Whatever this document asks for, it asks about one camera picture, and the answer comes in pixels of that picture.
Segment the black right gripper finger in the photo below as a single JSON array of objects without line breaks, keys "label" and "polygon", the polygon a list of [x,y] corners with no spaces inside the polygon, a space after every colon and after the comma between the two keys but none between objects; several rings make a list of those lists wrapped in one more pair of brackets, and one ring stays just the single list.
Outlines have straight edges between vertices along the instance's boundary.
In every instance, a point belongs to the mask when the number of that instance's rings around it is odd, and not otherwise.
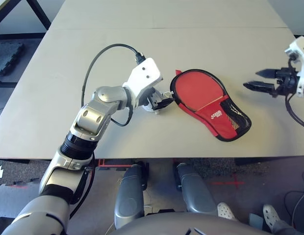
[{"label": "black right gripper finger", "polygon": [[276,69],[264,69],[257,71],[255,74],[263,78],[277,78],[277,72]]},{"label": "black right gripper finger", "polygon": [[265,83],[261,81],[250,81],[243,83],[243,86],[251,91],[267,93],[273,95],[275,92],[275,86],[271,83]]}]

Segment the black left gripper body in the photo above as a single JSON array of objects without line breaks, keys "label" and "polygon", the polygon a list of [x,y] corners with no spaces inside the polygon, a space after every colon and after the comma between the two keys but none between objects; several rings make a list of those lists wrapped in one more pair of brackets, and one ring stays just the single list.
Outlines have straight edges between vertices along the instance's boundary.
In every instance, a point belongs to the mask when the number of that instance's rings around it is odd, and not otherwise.
[{"label": "black left gripper body", "polygon": [[164,108],[163,94],[155,88],[147,89],[141,95],[141,106],[144,109],[162,109]]}]

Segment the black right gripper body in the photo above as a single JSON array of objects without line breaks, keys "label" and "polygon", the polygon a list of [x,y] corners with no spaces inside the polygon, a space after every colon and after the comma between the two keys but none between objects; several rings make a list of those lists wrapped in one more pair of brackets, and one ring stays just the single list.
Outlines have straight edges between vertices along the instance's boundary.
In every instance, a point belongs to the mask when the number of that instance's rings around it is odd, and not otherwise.
[{"label": "black right gripper body", "polygon": [[299,80],[296,72],[297,71],[294,67],[281,68],[276,71],[275,78],[277,79],[277,84],[279,86],[274,91],[273,97],[277,97],[279,95],[286,96],[296,92]]}]

